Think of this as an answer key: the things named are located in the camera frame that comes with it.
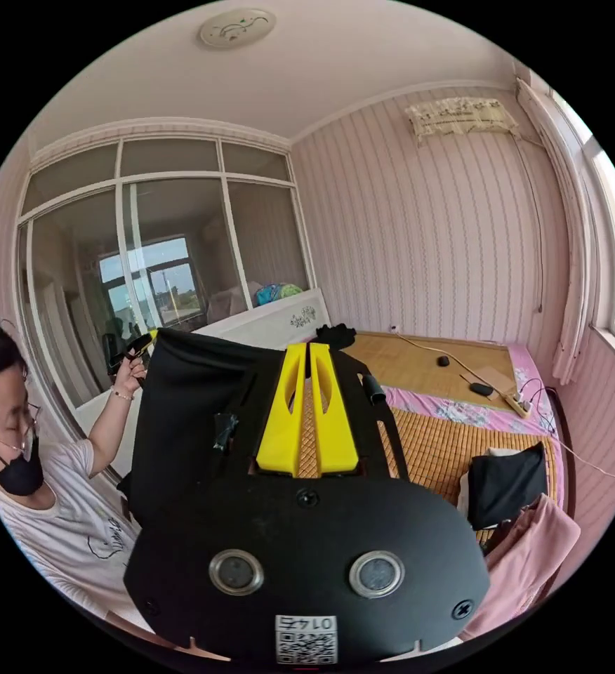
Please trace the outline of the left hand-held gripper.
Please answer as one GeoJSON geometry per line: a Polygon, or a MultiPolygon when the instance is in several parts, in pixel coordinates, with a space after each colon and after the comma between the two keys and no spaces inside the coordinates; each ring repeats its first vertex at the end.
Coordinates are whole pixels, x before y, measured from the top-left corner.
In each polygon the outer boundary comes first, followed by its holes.
{"type": "Polygon", "coordinates": [[[149,349],[153,346],[158,333],[159,331],[157,329],[149,330],[147,333],[135,338],[122,348],[118,345],[110,345],[110,343],[108,343],[108,374],[117,375],[124,359],[143,359],[149,352],[149,349]]]}

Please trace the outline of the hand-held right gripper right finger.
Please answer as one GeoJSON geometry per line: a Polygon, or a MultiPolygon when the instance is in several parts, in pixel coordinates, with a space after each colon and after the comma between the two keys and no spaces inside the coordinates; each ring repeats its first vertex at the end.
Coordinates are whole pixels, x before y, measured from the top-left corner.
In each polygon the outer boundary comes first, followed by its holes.
{"type": "Polygon", "coordinates": [[[359,456],[329,346],[312,343],[309,351],[317,470],[353,473],[359,456]]]}

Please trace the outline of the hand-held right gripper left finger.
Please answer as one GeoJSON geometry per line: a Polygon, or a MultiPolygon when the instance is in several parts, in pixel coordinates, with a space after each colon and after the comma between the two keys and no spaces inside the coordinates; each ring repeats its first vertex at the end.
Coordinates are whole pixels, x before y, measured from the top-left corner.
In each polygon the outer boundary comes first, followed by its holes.
{"type": "Polygon", "coordinates": [[[258,468],[266,473],[296,473],[300,467],[308,345],[290,345],[272,398],[260,446],[258,468]]]}

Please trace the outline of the person's left hand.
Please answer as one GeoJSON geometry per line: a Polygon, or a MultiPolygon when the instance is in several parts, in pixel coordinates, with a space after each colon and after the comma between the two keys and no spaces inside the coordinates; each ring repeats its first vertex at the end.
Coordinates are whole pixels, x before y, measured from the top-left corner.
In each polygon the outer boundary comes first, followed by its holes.
{"type": "Polygon", "coordinates": [[[145,377],[146,368],[142,358],[133,355],[125,356],[115,376],[113,390],[118,396],[131,399],[142,387],[145,377]]]}

